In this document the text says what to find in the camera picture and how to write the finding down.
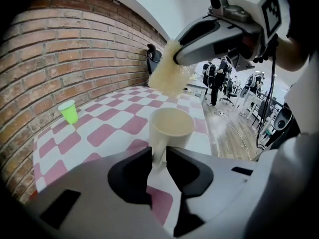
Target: checkered tablecloth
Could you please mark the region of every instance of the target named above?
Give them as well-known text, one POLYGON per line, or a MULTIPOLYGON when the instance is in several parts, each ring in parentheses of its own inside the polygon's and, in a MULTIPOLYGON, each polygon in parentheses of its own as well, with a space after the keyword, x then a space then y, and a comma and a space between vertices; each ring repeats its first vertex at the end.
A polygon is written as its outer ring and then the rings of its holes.
POLYGON ((61 118, 34 138, 37 190, 83 162, 148 146, 150 115, 163 107, 182 109, 194 118, 195 129, 186 149, 210 155, 198 97, 182 94, 175 99, 150 88, 128 87, 80 107, 77 123, 70 125, 61 118))

